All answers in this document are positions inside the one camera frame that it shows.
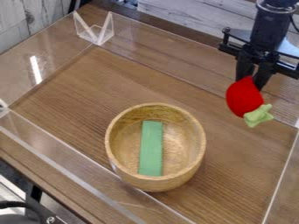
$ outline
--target red strawberry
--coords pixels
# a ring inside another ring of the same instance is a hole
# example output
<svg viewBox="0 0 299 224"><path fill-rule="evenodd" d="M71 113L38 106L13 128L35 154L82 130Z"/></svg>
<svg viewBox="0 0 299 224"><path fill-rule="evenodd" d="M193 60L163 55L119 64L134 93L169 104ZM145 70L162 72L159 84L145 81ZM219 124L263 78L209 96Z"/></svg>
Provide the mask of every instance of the red strawberry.
<svg viewBox="0 0 299 224"><path fill-rule="evenodd" d="M227 91L227 104L233 113L243 117L265 104L265 99L258 91L253 77L247 76L237 81Z"/></svg>

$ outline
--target wooden table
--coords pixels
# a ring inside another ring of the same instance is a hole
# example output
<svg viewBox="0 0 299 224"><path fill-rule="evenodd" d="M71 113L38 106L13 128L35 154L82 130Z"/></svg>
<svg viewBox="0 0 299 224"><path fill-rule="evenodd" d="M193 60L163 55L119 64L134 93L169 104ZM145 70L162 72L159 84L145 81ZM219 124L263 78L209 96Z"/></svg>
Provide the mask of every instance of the wooden table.
<svg viewBox="0 0 299 224"><path fill-rule="evenodd" d="M81 14L91 24L102 24L107 12L94 3ZM296 123L298 110L288 104L293 96L297 107L294 81L277 76L265 92L276 106L276 117L286 123L274 121L249 129L223 99L234 79L234 59L126 17L114 18L117 36L103 47L91 46L11 109L110 170L105 135L114 117L145 102L167 102L187 109L207 133L205 163L186 185L151 195L197 223L261 223L297 135L297 128L289 124ZM70 46L61 36L61 29L69 30L71 22L67 17L3 55L2 69L14 71L10 58L33 47L39 51L37 43L47 36L58 40L49 53L59 65L61 53L69 51L65 44L74 52L85 45ZM0 134L0 140L2 159L86 221L131 223L10 137ZM41 144L46 150L51 147L43 141ZM95 188L101 185L98 177L94 184Z"/></svg>

